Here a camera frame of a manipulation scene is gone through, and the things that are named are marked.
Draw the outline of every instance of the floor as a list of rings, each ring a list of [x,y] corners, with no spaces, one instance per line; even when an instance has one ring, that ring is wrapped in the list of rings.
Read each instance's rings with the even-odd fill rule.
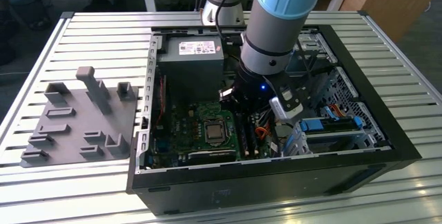
[[[81,11],[89,0],[45,0],[48,14],[56,24],[64,11]],[[442,92],[442,0],[432,0],[431,8],[415,21],[408,33],[397,43],[403,53]],[[10,40],[17,59],[0,66],[0,122],[9,110],[14,96],[30,71],[52,30],[34,32],[22,25]]]

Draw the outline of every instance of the green circuit board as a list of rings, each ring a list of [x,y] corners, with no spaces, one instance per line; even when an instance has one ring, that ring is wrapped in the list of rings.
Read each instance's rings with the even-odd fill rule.
[[[219,124],[223,128],[221,142],[206,142],[206,126]],[[240,159],[237,136],[232,113],[221,110],[217,102],[201,102],[184,108],[172,108],[169,153],[184,154],[197,151],[235,150]]]

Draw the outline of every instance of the sticker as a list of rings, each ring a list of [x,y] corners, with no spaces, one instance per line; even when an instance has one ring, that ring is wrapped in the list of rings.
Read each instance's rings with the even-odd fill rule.
[[[275,152],[277,152],[277,145],[276,145],[273,142],[271,142],[271,144],[269,144],[269,148],[271,148]]]
[[[213,53],[216,53],[213,41],[196,41],[196,42],[178,43],[180,55],[213,54]]]

